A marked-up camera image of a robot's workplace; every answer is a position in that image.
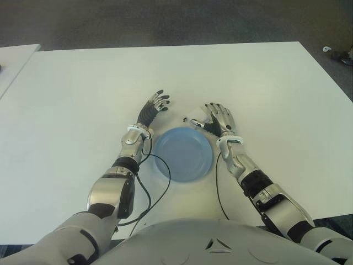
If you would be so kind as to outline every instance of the blue plate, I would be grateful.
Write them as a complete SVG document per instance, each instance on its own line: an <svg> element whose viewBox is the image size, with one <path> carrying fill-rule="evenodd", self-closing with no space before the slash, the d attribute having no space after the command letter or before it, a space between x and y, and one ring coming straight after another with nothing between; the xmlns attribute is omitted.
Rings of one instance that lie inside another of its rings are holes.
<svg viewBox="0 0 353 265"><path fill-rule="evenodd" d="M210 169L213 152L203 134L191 128L179 127L165 132L154 146L154 154L168 164L172 180L187 182L204 176ZM169 178L164 163L154 158L158 169Z"/></svg>

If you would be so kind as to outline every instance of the humanoid robot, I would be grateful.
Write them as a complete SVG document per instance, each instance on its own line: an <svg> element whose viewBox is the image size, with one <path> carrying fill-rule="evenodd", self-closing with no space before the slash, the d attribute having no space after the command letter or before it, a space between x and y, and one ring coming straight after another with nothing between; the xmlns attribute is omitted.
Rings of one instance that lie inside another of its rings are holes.
<svg viewBox="0 0 353 265"><path fill-rule="evenodd" d="M315 227L309 214L247 156L231 112L215 103L206 104L211 123L191 123L219 137L227 169L271 232L227 219L178 219L146 227L109 250L119 222L133 210L143 146L152 137L149 126L168 109L169 96L162 93L154 94L128 127L116 161L90 191L87 211L0 264L353 264L353 241Z"/></svg>

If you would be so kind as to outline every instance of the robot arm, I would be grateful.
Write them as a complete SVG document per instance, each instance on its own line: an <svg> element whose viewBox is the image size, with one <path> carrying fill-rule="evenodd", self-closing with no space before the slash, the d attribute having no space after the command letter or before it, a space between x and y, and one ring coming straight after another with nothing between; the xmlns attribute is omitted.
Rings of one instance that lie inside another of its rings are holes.
<svg viewBox="0 0 353 265"><path fill-rule="evenodd" d="M135 175L139 170L145 139L152 137L149 125L165 111L169 96L158 91L142 108L137 123L121 140L121 151L111 168L92 186L87 211L76 213L35 245L0 261L15 264L91 264L104 254L121 219L133 210Z"/></svg>
<svg viewBox="0 0 353 265"><path fill-rule="evenodd" d="M269 230L341 264L352 262L353 241L331 229L315 227L309 214L245 153L243 139L235 135L230 111L215 103L207 104L206 108L211 114L212 123L191 122L220 137L217 146L227 169L244 190L244 195L250 198Z"/></svg>

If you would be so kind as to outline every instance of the gray carpet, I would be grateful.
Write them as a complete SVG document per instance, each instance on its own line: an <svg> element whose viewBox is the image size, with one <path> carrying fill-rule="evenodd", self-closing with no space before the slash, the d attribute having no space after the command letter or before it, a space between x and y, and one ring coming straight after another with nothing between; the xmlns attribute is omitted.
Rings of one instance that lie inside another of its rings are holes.
<svg viewBox="0 0 353 265"><path fill-rule="evenodd" d="M353 100L352 0L1 0L0 46L41 50L300 41ZM352 237L352 215L320 219ZM27 246L0 246L0 257Z"/></svg>

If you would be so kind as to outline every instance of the white table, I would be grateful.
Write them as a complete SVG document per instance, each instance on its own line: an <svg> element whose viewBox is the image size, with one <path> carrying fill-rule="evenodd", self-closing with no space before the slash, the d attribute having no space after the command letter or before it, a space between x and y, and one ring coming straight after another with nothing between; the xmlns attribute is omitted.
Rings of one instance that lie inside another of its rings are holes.
<svg viewBox="0 0 353 265"><path fill-rule="evenodd" d="M120 151L126 127L159 89L170 109L154 139L185 126L206 102L233 113L253 160L313 218L353 211L353 106L300 43L226 44L36 52L0 102L0 243L35 243L85 210L92 184ZM212 143L216 138L204 133ZM172 182L139 223L223 218L215 160L197 182ZM220 194L234 220L261 225L221 162ZM156 200L167 185L153 159L140 176ZM130 219L147 206L136 182ZM131 226L115 239L125 238Z"/></svg>
<svg viewBox="0 0 353 265"><path fill-rule="evenodd" d="M0 99L33 52L38 51L39 48L39 44L0 47L0 65L2 67L0 71Z"/></svg>

